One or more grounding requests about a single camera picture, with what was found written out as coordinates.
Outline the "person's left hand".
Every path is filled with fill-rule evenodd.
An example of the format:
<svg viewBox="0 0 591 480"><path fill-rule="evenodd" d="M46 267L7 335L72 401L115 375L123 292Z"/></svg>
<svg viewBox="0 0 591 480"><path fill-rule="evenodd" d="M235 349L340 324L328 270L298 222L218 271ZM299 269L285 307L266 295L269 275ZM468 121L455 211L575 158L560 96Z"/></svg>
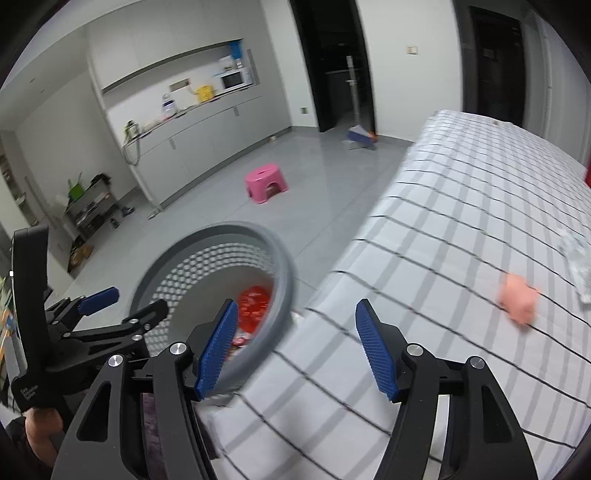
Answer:
<svg viewBox="0 0 591 480"><path fill-rule="evenodd" d="M55 465L58 450L52 437L63 431L63 421L53 408L32 408L25 412L25 432L36 457L48 467Z"/></svg>

